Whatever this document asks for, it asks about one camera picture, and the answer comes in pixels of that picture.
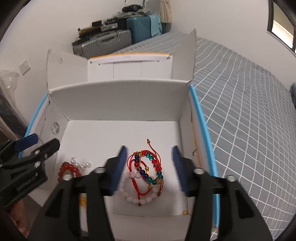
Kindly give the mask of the left hand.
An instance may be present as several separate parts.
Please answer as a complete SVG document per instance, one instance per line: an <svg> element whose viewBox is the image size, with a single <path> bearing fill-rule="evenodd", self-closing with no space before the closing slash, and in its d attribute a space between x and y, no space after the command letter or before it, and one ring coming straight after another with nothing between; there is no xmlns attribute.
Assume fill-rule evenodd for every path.
<svg viewBox="0 0 296 241"><path fill-rule="evenodd" d="M11 208L9 217L17 229L27 238L31 231L31 225L23 200L20 200Z"/></svg>

